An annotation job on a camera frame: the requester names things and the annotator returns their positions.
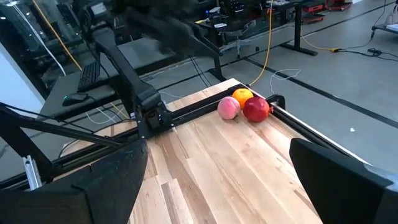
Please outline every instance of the orange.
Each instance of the orange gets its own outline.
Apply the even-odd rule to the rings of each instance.
[[[253,97],[253,93],[248,89],[240,88],[235,90],[235,92],[232,94],[232,97],[239,102],[241,109],[243,109],[244,103],[246,100]]]

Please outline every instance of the yellow cable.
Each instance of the yellow cable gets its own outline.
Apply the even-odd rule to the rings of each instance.
[[[312,44],[310,44],[305,38],[304,38],[304,36],[303,36],[303,34],[300,34],[301,35],[301,38],[309,45],[309,46],[311,46],[311,47],[313,47],[314,49],[318,49],[318,50],[327,50],[327,51],[330,51],[330,52],[332,52],[332,53],[334,53],[334,52],[336,52],[338,49],[340,49],[340,48],[323,48],[323,47],[317,47],[317,46],[314,46],[314,45],[312,45]]]
[[[51,26],[51,23],[49,22],[49,20],[46,18],[46,16],[44,15],[44,13],[42,12],[42,10],[40,9],[39,5],[36,3],[35,0],[33,0],[33,4],[35,5],[36,9],[38,10],[38,12],[40,13],[40,15],[42,16],[42,18],[44,19],[45,23],[48,25],[48,27],[51,29],[51,31],[53,32],[53,34],[57,37],[58,41],[61,43],[63,49],[65,49],[65,51],[67,52],[68,56],[70,57],[70,59],[73,61],[73,63],[75,63],[75,65],[79,68],[80,71],[82,71],[83,69],[81,68],[81,66],[79,65],[79,63],[75,60],[75,58],[73,57],[73,55],[70,53],[70,51],[68,50],[68,48],[65,46],[65,44],[63,43],[63,41],[61,40],[60,36],[57,34],[57,31],[55,31],[55,29]],[[127,115],[125,115],[121,110],[119,110],[119,108],[117,106],[115,106],[113,103],[111,103],[111,105],[117,109],[121,114],[123,114],[123,116],[126,119],[130,119]]]
[[[264,66],[263,66],[259,76],[253,82],[251,82],[250,85],[253,85],[254,83],[256,83],[258,81],[258,79],[261,78],[262,74],[264,73],[264,71],[267,67],[269,52],[271,49],[271,35],[272,35],[272,8],[269,11],[269,36],[268,36],[268,48],[267,48],[266,62],[264,63]]]

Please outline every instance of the light wood surface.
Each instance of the light wood surface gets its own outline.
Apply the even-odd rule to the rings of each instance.
[[[238,84],[228,80],[169,103],[182,108]],[[112,136],[134,127],[103,130]],[[292,138],[303,138],[270,116],[252,124],[216,111],[148,141],[144,181],[131,224],[321,223],[289,157]],[[87,146],[71,144],[65,154]]]

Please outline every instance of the computer mouse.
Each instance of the computer mouse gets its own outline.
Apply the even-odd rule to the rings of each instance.
[[[84,102],[88,99],[87,94],[72,93],[63,98],[62,106],[70,106],[77,103]]]

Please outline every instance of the concrete floor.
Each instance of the concrete floor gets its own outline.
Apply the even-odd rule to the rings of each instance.
[[[345,48],[363,45],[369,40],[371,27],[382,13],[383,3],[384,1],[363,0],[345,12],[326,12],[324,21],[303,26],[302,34],[309,34],[306,40],[318,47]],[[392,5],[386,6],[386,13],[380,18],[379,23],[385,21],[391,10]],[[319,54],[312,57],[278,47],[279,44],[292,40],[293,32],[292,26],[273,32],[268,71],[253,88],[260,94],[269,96],[272,94],[269,85],[272,75],[270,71],[301,70],[295,77],[299,82],[272,81],[274,92],[286,97],[287,111],[369,163],[398,172],[398,150],[395,148],[398,145],[398,101],[395,100],[398,90],[394,86],[398,77],[393,72],[396,62],[350,53],[333,54],[324,50],[317,50]],[[265,61],[267,40],[268,34],[253,37],[254,46],[241,51],[242,60],[236,60],[236,52],[233,51],[222,56],[224,76],[236,78],[243,83],[253,81]],[[369,45],[353,50],[366,52],[374,47],[398,55],[397,41],[398,35],[378,30]],[[261,51],[256,53],[255,46],[260,47]],[[310,48],[304,41],[302,47]],[[213,62],[207,58],[197,58],[197,62],[203,71],[213,66]],[[295,71],[283,73],[294,75]],[[162,98],[170,102],[199,91],[207,85],[218,83],[208,72],[205,72],[205,76],[208,79],[204,79],[206,84],[198,77],[192,63],[186,61],[148,74],[144,80],[159,89],[192,77],[161,90]],[[97,122],[107,120],[98,112],[91,115],[91,118]],[[109,123],[93,124],[84,118],[76,124],[96,130]],[[27,132],[33,136],[33,142],[51,159],[57,157],[63,144],[71,141],[60,136]],[[0,160],[0,170],[0,180],[16,175],[23,171],[22,160],[13,150],[6,148]]]

